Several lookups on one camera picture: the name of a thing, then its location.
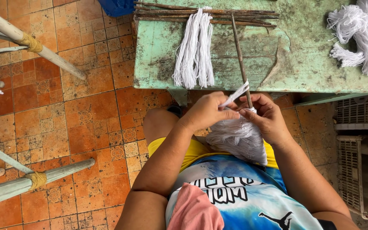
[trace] pink towel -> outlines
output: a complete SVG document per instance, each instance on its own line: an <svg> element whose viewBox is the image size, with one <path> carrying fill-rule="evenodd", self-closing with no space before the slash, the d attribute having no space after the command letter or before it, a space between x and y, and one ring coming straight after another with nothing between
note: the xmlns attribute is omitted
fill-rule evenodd
<svg viewBox="0 0 368 230"><path fill-rule="evenodd" d="M224 220L199 187L184 183L167 230L222 230Z"/></svg>

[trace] yellow tape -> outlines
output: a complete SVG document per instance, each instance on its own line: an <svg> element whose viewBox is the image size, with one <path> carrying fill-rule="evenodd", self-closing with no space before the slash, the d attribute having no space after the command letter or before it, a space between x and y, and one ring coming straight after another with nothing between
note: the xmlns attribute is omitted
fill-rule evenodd
<svg viewBox="0 0 368 230"><path fill-rule="evenodd" d="M38 41L37 39L33 38L31 35L23 32L24 35L22 37L22 39L20 40L14 40L18 45L26 45L29 48L26 49L29 52L34 52L34 53L39 53L42 51L43 46L42 43L40 43L40 41Z"/></svg>
<svg viewBox="0 0 368 230"><path fill-rule="evenodd" d="M34 190L35 188L39 188L46 184L46 173L43 172L34 172L27 175L24 175L24 177L29 178L32 180L32 186L28 191Z"/></svg>

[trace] yellow shorts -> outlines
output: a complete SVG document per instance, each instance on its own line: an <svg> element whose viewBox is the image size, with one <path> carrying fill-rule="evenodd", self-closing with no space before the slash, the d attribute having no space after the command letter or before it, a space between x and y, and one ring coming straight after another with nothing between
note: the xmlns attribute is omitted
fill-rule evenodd
<svg viewBox="0 0 368 230"><path fill-rule="evenodd" d="M161 143L163 143L164 139L166 138L156 139L148 145L148 156L149 157L151 157L151 155L157 150L157 148L161 145ZM273 149L271 145L269 145L265 141L264 141L264 145L265 145L265 150L266 150L266 155L267 155L267 160L268 160L267 167L279 169L276 163L275 155L273 154ZM231 155L231 154L230 153L211 153L207 149L207 147L205 147L203 144L201 144L200 142L196 140L191 139L190 146L188 147L188 150L184 156L184 161L181 164L180 172L186 169L188 166L190 166L192 163L194 163L198 159L201 159L207 156L212 156L212 155Z"/></svg>

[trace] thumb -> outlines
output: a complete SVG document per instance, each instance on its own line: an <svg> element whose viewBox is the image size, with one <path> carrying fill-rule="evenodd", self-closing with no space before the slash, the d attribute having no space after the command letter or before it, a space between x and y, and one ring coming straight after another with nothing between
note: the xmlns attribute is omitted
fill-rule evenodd
<svg viewBox="0 0 368 230"><path fill-rule="evenodd" d="M260 125L264 122L264 119L265 119L259 116L258 114L250 111L249 109L241 109L239 111L239 114L241 114L244 118L246 118L253 124L257 125L258 127L260 127Z"/></svg>
<svg viewBox="0 0 368 230"><path fill-rule="evenodd" d="M239 119L239 113L233 111L232 109L226 109L219 112L220 120L232 120L232 119Z"/></svg>

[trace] jumpman logo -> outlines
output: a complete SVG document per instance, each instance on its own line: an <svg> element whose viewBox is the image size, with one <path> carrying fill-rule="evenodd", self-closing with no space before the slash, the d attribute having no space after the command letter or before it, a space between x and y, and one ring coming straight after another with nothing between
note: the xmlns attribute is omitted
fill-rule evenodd
<svg viewBox="0 0 368 230"><path fill-rule="evenodd" d="M289 218L289 219L287 220L287 224L285 224L285 220L286 220L286 218L287 218L290 214L292 214L292 212L288 212L288 213L287 213L287 214L286 214L282 219L280 219L280 220L275 219L275 218L272 218L272 217L270 217L270 216L266 215L266 214L265 214L265 213L263 213L263 212L261 212L261 213L259 214L259 216L260 216L260 217L266 217L268 220L271 220L271 221L273 221L273 222L278 223L279 227L280 227L282 230L289 230L289 228L290 228L290 220L292 220L292 218Z"/></svg>

